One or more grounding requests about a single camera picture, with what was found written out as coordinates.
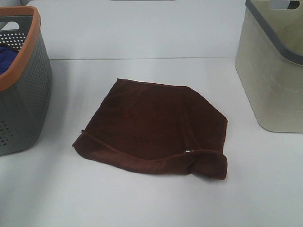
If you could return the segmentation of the brown towel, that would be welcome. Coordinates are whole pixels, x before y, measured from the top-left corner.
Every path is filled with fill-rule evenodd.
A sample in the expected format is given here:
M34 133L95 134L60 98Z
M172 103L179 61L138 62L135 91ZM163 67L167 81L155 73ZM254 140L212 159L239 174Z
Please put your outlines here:
M118 79L73 147L83 158L135 173L223 180L227 123L189 87Z

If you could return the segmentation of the blue towel in basket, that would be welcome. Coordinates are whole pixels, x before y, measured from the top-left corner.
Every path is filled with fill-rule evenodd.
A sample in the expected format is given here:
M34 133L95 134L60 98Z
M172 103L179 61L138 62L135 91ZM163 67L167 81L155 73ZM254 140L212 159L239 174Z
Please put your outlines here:
M5 73L9 69L17 54L18 51L15 49L5 45L0 46L0 74Z

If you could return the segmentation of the grey perforated basket orange rim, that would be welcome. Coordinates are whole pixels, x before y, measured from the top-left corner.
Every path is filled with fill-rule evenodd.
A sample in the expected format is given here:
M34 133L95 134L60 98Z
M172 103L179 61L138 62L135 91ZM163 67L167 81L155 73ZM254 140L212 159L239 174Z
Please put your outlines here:
M0 32L1 46L16 53L0 75L0 153L7 155L26 150L39 139L51 96L52 68L37 8L1 7L0 21L19 26Z

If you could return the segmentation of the beige basket with grey rim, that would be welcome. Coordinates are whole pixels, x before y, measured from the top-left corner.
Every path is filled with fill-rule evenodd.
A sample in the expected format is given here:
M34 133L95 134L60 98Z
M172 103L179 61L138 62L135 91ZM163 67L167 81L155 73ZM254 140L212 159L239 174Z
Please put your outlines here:
M248 0L235 68L259 125L303 131L303 3Z

